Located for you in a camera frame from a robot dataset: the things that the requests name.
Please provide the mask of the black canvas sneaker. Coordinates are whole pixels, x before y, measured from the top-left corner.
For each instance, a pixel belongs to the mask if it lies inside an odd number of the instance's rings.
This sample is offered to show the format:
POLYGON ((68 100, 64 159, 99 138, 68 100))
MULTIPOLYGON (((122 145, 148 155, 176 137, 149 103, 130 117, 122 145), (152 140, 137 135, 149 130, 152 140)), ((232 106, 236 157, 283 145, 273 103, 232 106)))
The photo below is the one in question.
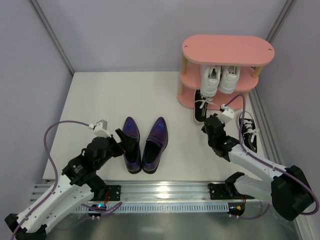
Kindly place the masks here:
POLYGON ((201 91, 198 89, 194 93, 194 109, 193 115, 194 120, 201 124, 207 118, 207 109, 208 105, 215 105, 213 103, 213 97, 207 97, 201 94, 201 91))
POLYGON ((238 129, 241 132, 244 145, 257 153, 257 138, 260 130, 256 127, 253 116, 245 111, 238 114, 238 129))

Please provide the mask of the white sneaker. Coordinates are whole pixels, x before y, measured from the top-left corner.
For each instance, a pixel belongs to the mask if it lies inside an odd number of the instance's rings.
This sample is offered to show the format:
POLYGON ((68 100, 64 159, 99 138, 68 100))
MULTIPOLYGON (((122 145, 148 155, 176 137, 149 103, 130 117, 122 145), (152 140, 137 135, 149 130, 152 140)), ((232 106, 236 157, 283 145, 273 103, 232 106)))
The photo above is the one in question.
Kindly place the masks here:
POLYGON ((217 93, 221 79, 220 65, 201 65, 200 66, 200 92, 207 98, 214 97, 217 93))
POLYGON ((240 66, 223 66, 218 89, 224 94, 232 94, 235 91, 240 78, 240 66))

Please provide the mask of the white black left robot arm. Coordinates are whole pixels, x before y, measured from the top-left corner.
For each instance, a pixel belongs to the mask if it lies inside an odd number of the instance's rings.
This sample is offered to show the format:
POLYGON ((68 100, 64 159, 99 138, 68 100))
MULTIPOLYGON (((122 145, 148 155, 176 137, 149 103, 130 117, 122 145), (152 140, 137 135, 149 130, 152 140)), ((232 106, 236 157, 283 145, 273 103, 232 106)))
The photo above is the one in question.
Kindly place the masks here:
POLYGON ((73 209, 92 199, 105 198, 108 187, 97 171, 110 159, 130 153, 138 140, 115 131, 112 135, 95 137, 81 154, 71 159, 54 184, 29 208, 11 213, 5 223, 12 230, 13 240, 44 240, 47 233, 73 209))

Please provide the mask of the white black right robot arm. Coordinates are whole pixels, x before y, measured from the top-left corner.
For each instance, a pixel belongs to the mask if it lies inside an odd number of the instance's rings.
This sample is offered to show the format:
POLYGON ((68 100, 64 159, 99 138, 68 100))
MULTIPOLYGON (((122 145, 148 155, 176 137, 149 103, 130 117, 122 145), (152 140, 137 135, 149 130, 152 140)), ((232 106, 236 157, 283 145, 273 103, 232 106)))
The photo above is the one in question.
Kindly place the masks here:
POLYGON ((299 215, 307 215, 306 209, 311 205, 315 205, 315 208, 309 214, 318 212, 319 200, 299 167, 285 167, 260 158, 239 140, 227 135, 224 127, 225 123, 218 114, 204 121, 202 131, 207 134, 208 145, 220 158, 243 167, 257 177, 251 178, 237 172, 225 180, 230 189, 240 195, 267 202, 288 221, 293 221, 299 215))

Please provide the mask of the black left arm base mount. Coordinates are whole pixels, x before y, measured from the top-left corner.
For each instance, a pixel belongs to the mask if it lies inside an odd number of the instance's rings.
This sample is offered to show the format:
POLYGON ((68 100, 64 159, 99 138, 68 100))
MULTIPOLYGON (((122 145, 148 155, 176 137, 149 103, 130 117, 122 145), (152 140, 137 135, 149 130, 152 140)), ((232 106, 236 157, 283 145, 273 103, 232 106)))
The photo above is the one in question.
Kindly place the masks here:
POLYGON ((106 185, 102 188, 102 191, 98 195, 97 199, 104 202, 120 201, 121 189, 121 185, 106 185))

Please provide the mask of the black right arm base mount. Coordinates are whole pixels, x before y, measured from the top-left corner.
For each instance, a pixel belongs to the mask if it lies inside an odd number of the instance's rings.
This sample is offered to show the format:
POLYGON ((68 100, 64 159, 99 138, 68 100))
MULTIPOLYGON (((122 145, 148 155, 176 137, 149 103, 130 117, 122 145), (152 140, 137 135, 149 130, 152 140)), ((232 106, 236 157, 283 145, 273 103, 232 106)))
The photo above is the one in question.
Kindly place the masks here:
POLYGON ((242 198, 233 183, 209 183, 207 188, 211 200, 240 200, 242 198))

